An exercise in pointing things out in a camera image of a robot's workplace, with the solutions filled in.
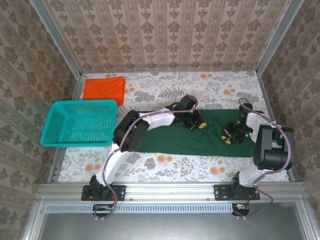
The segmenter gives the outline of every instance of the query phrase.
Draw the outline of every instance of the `gray floor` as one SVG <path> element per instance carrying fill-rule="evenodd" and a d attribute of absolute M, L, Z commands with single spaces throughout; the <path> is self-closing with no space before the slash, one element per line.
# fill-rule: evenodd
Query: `gray floor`
<path fill-rule="evenodd" d="M 46 214 L 40 240 L 305 240 L 294 203 L 275 203 L 250 219 L 226 213 Z"/>

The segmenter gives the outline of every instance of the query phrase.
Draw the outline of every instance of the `patterned wallpaper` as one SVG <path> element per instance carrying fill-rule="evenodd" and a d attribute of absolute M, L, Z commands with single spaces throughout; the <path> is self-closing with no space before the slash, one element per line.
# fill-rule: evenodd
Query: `patterned wallpaper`
<path fill-rule="evenodd" d="M 289 0 L 44 0 L 82 72 L 254 69 Z"/>
<path fill-rule="evenodd" d="M 28 0 L 0 1 L 0 239 L 19 239 L 54 148 L 39 144 L 54 101 L 75 79 Z"/>
<path fill-rule="evenodd" d="M 295 130 L 293 172 L 320 220 L 320 1 L 305 0 L 262 75 L 278 121 Z"/>

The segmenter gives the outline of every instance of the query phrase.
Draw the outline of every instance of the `orange cloth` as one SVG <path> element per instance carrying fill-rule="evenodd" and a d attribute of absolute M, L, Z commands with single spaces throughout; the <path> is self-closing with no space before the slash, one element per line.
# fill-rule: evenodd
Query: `orange cloth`
<path fill-rule="evenodd" d="M 118 106 L 124 104 L 126 80 L 123 76 L 87 79 L 84 83 L 83 100 L 113 99 Z"/>

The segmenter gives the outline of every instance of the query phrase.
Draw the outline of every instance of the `teal plastic basket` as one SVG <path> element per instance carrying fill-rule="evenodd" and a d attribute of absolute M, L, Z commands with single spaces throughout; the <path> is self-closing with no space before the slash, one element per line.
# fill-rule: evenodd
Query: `teal plastic basket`
<path fill-rule="evenodd" d="M 106 146 L 116 125 L 114 100 L 56 101 L 46 118 L 40 143 L 45 147 Z"/>

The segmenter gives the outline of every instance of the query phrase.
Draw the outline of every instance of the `green cloth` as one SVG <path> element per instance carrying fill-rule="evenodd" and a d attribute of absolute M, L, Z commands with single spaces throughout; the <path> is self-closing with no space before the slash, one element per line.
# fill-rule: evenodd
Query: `green cloth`
<path fill-rule="evenodd" d="M 195 156 L 250 158 L 255 143 L 246 137 L 241 143 L 226 144 L 221 135 L 230 122 L 236 122 L 238 109 L 200 110 L 207 122 L 203 129 L 189 131 L 183 122 L 161 126 L 147 132 L 140 147 L 141 153 L 163 153 Z"/>

